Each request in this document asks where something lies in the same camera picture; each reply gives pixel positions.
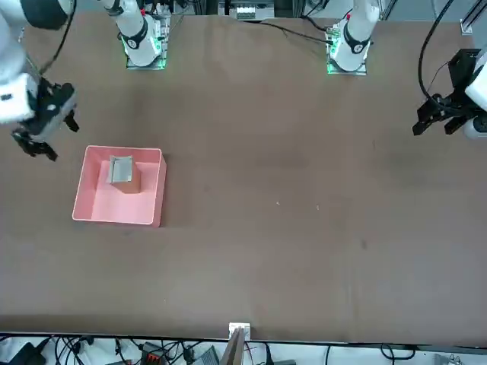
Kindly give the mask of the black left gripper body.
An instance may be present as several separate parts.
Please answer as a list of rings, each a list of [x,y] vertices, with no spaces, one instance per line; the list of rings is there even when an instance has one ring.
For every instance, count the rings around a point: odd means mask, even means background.
[[[479,73],[481,49],[460,49],[448,62],[454,93],[463,93]]]

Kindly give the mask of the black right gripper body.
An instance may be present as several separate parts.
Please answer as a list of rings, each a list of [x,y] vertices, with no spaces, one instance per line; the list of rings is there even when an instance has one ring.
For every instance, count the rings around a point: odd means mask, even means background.
[[[41,78],[37,91],[33,117],[19,122],[15,131],[26,131],[33,140],[47,140],[56,129],[65,124],[65,116],[70,111],[75,111],[75,89],[71,83],[52,84]]]

